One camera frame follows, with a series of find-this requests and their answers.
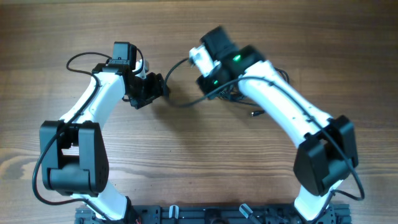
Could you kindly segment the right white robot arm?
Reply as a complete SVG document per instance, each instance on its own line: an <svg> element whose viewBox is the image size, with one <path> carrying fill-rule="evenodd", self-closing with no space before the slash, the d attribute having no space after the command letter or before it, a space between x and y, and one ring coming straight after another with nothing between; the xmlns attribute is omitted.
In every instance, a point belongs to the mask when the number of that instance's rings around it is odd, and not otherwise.
<svg viewBox="0 0 398 224"><path fill-rule="evenodd" d="M287 133L297 148L294 174L301 184L294 208L306 221L320 219L338 186L355 174L358 152L354 124L308 102L255 47L239 48L217 27L189 51L201 76L197 83L208 98L236 86Z"/></svg>

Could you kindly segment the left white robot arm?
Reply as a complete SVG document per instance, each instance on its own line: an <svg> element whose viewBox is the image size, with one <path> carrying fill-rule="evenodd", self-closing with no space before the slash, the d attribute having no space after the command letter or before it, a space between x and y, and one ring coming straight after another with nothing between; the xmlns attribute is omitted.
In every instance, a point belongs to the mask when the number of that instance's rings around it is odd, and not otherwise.
<svg viewBox="0 0 398 224"><path fill-rule="evenodd" d="M102 129L121 100L140 109L163 95L164 79L149 72L142 52L115 42L112 56L88 72L91 81L72 109L39 130L40 156L32 190L44 204L84 203L99 223L140 223L131 200L109 179Z"/></svg>

